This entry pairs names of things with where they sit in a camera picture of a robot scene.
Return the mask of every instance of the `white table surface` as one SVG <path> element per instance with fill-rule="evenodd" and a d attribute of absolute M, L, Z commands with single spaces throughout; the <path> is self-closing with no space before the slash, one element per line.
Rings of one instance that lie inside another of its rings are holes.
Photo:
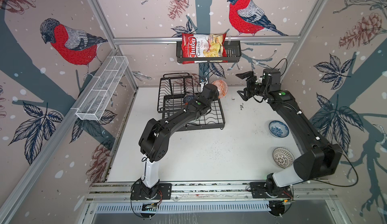
<path fill-rule="evenodd" d="M 301 155 L 292 134 L 276 138 L 270 133 L 269 122 L 283 121 L 282 117 L 265 102 L 243 101 L 236 92 L 243 88 L 229 87 L 221 99 L 226 122 L 223 130 L 181 131 L 171 136 L 168 152 L 160 160 L 161 181 L 266 179 L 269 173 L 282 169 L 273 161 L 275 148 L 284 147 L 295 158 Z M 108 182 L 136 181 L 144 173 L 138 141 L 148 120 L 161 119 L 157 96 L 158 87 L 139 88 Z"/>

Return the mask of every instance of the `mounting plate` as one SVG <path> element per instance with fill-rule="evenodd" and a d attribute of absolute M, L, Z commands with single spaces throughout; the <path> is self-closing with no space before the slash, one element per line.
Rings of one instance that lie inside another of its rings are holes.
<path fill-rule="evenodd" d="M 268 197 L 271 198 L 271 196 L 269 196 L 266 193 L 265 184 L 266 184 L 265 181 L 250 183 L 251 194 L 253 196 L 253 199 L 262 199 L 262 198 L 268 198 Z M 291 192 L 290 188 L 284 189 L 284 193 L 281 193 L 280 195 L 278 195 L 277 198 L 290 199 L 290 197 L 287 194 L 293 198 L 293 193 Z"/>
<path fill-rule="evenodd" d="M 163 200 L 170 200 L 171 199 L 172 184 L 160 183 L 157 190 L 161 191 Z M 135 184 L 133 186 L 133 192 L 132 192 L 130 197 L 132 200 L 148 200 L 145 198 L 144 194 L 141 192 L 140 184 Z M 159 199 L 160 199 L 160 194 L 157 193 L 156 197 L 154 197 L 153 200 L 159 200 Z"/>

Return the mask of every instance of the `red bird illustration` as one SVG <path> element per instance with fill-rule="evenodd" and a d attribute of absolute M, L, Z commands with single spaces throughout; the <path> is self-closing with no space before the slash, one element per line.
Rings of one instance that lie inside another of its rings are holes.
<path fill-rule="evenodd" d="M 265 15 L 265 12 L 256 6 L 253 0 L 227 0 L 230 2 L 229 19 L 231 25 L 241 33 L 255 34 L 258 31 L 273 31 L 281 36 L 286 34 L 277 30 Z"/>
<path fill-rule="evenodd" d="M 89 63 L 97 57 L 99 46 L 108 41 L 83 30 L 69 28 L 53 18 L 48 18 L 41 24 L 40 33 L 43 41 L 50 42 L 67 62 L 87 66 L 84 79 L 87 75 L 92 76 L 89 73 Z"/>

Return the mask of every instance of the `wall-mounted shelf basket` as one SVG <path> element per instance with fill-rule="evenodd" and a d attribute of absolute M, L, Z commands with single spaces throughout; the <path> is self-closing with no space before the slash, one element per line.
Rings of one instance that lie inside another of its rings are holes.
<path fill-rule="evenodd" d="M 128 59 L 113 56 L 75 113 L 81 120 L 100 120 L 123 76 Z"/>
<path fill-rule="evenodd" d="M 227 40 L 225 40 L 223 46 L 225 47 L 227 57 L 183 57 L 183 50 L 181 49 L 181 42 L 176 42 L 177 62 L 179 62 L 179 63 L 183 63 L 184 61 L 239 62 L 239 60 L 242 56 L 240 41 L 227 41 Z"/>
<path fill-rule="evenodd" d="M 157 111 L 162 113 L 162 118 L 167 118 L 185 106 L 184 97 L 193 94 L 194 87 L 192 76 L 189 73 L 164 74 L 160 79 L 159 101 Z M 211 111 L 198 120 L 193 120 L 178 131 L 189 131 L 199 129 L 212 129 L 225 127 L 225 115 L 223 114 L 220 99 L 211 104 Z"/>

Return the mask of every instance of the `red chip bag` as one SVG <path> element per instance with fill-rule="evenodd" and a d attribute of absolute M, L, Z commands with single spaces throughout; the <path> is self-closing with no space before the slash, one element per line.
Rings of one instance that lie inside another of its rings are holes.
<path fill-rule="evenodd" d="M 185 34 L 182 35 L 181 49 L 183 57 L 227 57 L 223 47 L 226 34 Z M 184 61 L 183 64 L 207 62 L 207 61 Z"/>

